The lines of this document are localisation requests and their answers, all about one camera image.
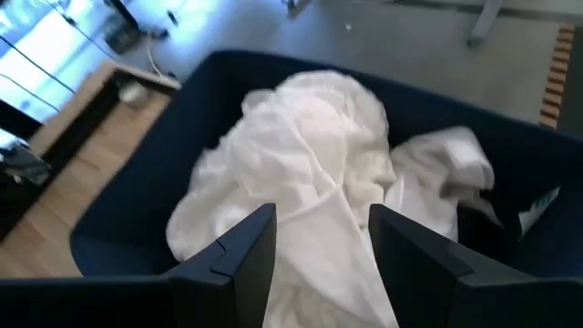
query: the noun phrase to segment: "white cloth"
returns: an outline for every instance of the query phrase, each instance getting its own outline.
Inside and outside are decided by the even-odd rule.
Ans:
[[[190,193],[169,220],[175,257],[185,261],[262,203],[274,202],[277,250],[264,327],[396,327],[368,235],[369,206],[386,195],[389,206],[452,238],[455,196],[491,187],[484,156],[463,162],[472,163],[466,170],[445,164],[431,176],[433,163],[424,162],[405,172],[417,161],[412,140],[395,154],[404,172],[397,177],[383,105],[334,72],[290,77],[275,91],[250,93],[242,108],[243,118],[197,163]],[[459,142],[475,151],[464,154],[481,154],[474,138]],[[484,174],[476,178],[480,165]],[[417,200],[399,203],[391,195],[399,195],[398,181],[408,191],[404,175],[415,179]],[[463,188],[440,201],[440,186],[448,182]],[[425,201],[425,213],[411,212],[411,204]],[[445,215],[432,226],[435,206]]]

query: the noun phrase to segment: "dark blue fabric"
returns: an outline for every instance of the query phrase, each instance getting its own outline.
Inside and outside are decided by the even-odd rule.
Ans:
[[[509,227],[510,239],[518,234],[517,213],[561,186],[561,196],[554,205],[560,204],[560,210],[549,210],[536,231],[524,242],[507,246],[499,260],[532,274],[583,273],[583,261],[578,260],[583,244],[577,242],[583,232],[583,220],[578,218],[583,209],[575,196],[583,181],[579,140],[390,80],[242,51],[218,52],[200,65],[134,156],[91,205],[71,236],[80,270],[84,274],[168,270],[175,263],[165,240],[168,218],[187,191],[189,174],[200,152],[214,147],[240,117],[244,95],[255,88],[273,88],[299,71],[329,68],[356,77],[384,103],[393,147],[442,128],[471,128],[494,167],[496,185],[486,197]],[[77,245],[82,243],[75,242],[80,237],[99,243],[81,251]],[[104,243],[126,247],[126,251],[116,255]],[[137,251],[145,249],[155,251]],[[550,261],[540,256],[542,251],[557,256]],[[103,262],[97,268],[89,264],[105,253],[117,257],[111,265]]]

